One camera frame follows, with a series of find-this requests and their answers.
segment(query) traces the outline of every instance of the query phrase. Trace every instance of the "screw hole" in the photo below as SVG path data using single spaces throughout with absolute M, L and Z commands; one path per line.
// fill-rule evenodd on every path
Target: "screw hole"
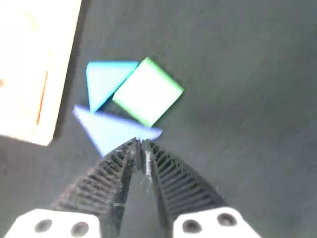
M 219 224 L 225 227 L 232 227 L 237 224 L 235 217 L 228 213 L 222 213 L 218 215 L 217 219 Z
M 88 232 L 89 226 L 86 222 L 78 222 L 71 228 L 73 237 L 82 237 Z
M 52 225 L 52 220 L 45 219 L 38 222 L 38 224 L 36 224 L 36 226 L 34 227 L 34 230 L 37 233 L 46 232 L 51 227 L 51 225 Z
M 183 231 L 185 233 L 199 233 L 202 226 L 195 220 L 187 220 L 183 223 Z

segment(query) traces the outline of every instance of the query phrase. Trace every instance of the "wooden board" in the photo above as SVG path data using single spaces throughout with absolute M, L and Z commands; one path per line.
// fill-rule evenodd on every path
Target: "wooden board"
M 0 134 L 54 135 L 81 0 L 0 1 Z

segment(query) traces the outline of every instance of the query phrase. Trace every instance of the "dark gray surface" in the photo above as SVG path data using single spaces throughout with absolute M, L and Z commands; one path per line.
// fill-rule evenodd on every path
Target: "dark gray surface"
M 54 141 L 0 138 L 0 235 L 97 160 L 71 114 L 87 103 L 87 62 L 149 55 L 186 89 L 158 143 L 263 237 L 316 237 L 317 2 L 83 2 Z

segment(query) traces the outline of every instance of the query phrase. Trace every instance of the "blue triangle block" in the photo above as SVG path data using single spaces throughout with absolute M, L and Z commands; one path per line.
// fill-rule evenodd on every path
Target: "blue triangle block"
M 162 129 L 146 127 L 112 114 L 92 114 L 87 108 L 79 105 L 75 105 L 73 113 L 102 157 L 134 137 L 140 140 L 153 140 L 163 132 Z
M 89 107 L 94 113 L 135 70 L 137 62 L 90 62 L 86 69 Z

